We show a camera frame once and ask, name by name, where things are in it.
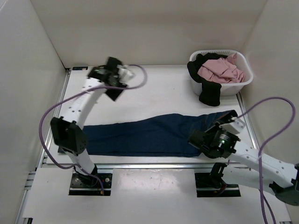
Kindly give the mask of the dark blue denim trousers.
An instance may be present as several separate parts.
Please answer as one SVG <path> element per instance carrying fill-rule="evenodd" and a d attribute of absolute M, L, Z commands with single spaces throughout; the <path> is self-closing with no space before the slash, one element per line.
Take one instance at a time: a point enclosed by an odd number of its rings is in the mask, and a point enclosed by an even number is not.
<path fill-rule="evenodd" d="M 234 110 L 185 116 L 177 113 L 134 122 L 85 126 L 89 155 L 131 157 L 197 157 L 200 151 L 188 143 L 192 131 L 202 132 L 216 122 L 236 117 Z"/>

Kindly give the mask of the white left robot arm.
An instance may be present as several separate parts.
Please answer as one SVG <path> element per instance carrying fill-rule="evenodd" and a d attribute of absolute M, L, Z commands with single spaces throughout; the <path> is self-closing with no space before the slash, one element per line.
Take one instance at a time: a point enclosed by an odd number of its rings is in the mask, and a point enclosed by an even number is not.
<path fill-rule="evenodd" d="M 115 101 L 130 78 L 123 63 L 109 57 L 106 64 L 93 67 L 89 72 L 81 89 L 83 94 L 75 97 L 71 106 L 50 122 L 55 144 L 70 157 L 79 180 L 88 187 L 96 185 L 98 171 L 86 149 L 88 137 L 83 132 L 85 120 L 102 94 Z"/>

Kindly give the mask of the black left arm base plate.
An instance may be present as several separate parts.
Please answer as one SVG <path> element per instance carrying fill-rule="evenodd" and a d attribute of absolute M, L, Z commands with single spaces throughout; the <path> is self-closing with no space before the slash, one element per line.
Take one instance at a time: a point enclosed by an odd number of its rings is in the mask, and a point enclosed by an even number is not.
<path fill-rule="evenodd" d="M 98 177 L 102 182 L 101 184 L 94 178 L 88 176 L 87 179 L 83 179 L 81 174 L 72 173 L 69 195 L 71 196 L 110 196 L 113 174 L 104 172 L 98 173 Z"/>

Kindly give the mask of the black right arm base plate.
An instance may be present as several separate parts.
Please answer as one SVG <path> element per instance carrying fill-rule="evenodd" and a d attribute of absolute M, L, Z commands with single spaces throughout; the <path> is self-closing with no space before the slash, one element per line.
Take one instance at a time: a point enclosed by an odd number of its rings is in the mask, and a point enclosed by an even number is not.
<path fill-rule="evenodd" d="M 223 180 L 214 181 L 209 173 L 195 173 L 198 198 L 241 197 L 237 184 L 226 184 Z"/>

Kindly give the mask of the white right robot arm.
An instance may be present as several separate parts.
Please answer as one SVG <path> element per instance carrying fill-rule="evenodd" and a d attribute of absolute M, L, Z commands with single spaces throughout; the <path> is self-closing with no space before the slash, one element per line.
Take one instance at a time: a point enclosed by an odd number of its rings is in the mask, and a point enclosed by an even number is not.
<path fill-rule="evenodd" d="M 229 168 L 225 163 L 214 164 L 209 179 L 215 188 L 223 184 L 238 184 L 274 195 L 278 200 L 297 206 L 299 204 L 299 167 L 275 159 L 267 154 L 260 155 L 237 136 L 245 124 L 233 121 L 226 124 L 216 123 L 202 132 L 195 129 L 188 139 L 211 159 L 225 158 L 236 161 L 248 170 Z"/>

